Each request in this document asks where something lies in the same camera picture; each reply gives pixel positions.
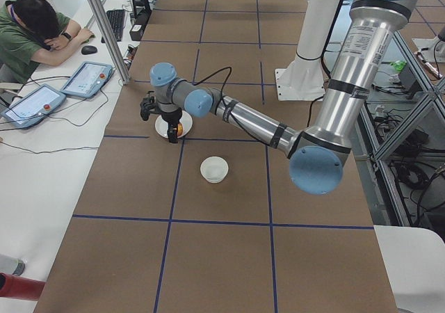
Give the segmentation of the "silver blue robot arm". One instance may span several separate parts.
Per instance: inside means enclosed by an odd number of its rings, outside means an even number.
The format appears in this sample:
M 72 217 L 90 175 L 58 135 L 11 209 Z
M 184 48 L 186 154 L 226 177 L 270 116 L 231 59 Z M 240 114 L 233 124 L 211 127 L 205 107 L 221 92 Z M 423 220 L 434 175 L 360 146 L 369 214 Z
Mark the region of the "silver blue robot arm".
M 309 0 L 294 60 L 276 70 L 278 98 L 313 100 L 322 107 L 315 123 L 296 131 L 215 88 L 201 88 L 177 75 L 169 63 L 151 68 L 154 95 L 141 103 L 140 114 L 159 114 L 167 136 L 177 142 L 182 113 L 202 118 L 208 113 L 241 128 L 289 159 L 292 182 L 302 191 L 322 195 L 335 190 L 350 153 L 350 131 L 369 96 L 396 31 L 409 21 L 418 0 L 353 0 L 351 25 L 328 78 L 321 69 L 328 33 L 343 0 Z

